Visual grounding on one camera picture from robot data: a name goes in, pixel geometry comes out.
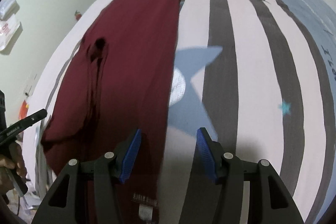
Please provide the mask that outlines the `person's left hand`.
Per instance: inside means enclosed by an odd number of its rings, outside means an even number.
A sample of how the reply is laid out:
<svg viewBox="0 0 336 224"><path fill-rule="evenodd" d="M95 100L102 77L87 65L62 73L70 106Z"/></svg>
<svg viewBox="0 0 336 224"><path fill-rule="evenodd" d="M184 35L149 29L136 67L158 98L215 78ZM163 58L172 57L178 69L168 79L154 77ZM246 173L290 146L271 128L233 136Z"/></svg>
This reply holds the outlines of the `person's left hand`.
<svg viewBox="0 0 336 224"><path fill-rule="evenodd" d="M9 145L10 157L1 155L1 196L14 188L7 170L14 170L23 181L26 180L27 170L22 156L22 148L19 143Z"/></svg>

